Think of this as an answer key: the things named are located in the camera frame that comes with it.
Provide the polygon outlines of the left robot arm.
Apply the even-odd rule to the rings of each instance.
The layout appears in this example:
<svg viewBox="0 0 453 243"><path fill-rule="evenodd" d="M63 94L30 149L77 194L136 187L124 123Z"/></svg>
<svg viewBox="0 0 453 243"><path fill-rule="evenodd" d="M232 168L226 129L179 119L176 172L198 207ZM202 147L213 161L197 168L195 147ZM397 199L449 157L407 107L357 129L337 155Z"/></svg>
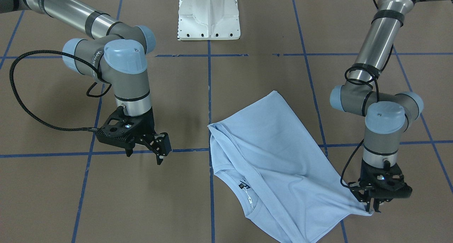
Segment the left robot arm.
<svg viewBox="0 0 453 243"><path fill-rule="evenodd" d="M330 94L334 109L365 118L360 177L341 184L365 205L367 212L378 212L383 202L409 198L412 188L404 181L397 164L401 135L417 120L423 109L422 98L413 92L395 95L379 90L378 78L389 60L395 37L406 14L418 2L451 0L376 0L377 12L354 64L345 73L345 84Z"/></svg>

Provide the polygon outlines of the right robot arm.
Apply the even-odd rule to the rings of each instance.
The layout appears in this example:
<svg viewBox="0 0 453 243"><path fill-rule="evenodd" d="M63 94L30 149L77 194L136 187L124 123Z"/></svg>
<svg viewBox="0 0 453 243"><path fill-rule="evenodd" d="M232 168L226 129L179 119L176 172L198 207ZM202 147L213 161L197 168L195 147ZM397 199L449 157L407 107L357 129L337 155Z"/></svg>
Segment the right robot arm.
<svg viewBox="0 0 453 243"><path fill-rule="evenodd" d="M162 164L172 148L168 133L154 130L146 60L146 55L156 45L152 30L143 25L131 27L79 0L1 0L1 13L20 10L58 19L88 36L88 39L69 40L62 51L31 51L13 61L10 85L21 108L42 125L59 131L94 132L100 143L122 148L128 157L137 144L145 146L156 155L157 164ZM19 97L13 75L19 61L39 53L60 55L69 69L92 77L94 85L105 83L107 91L113 90L117 108L102 126L57 127L27 109Z"/></svg>

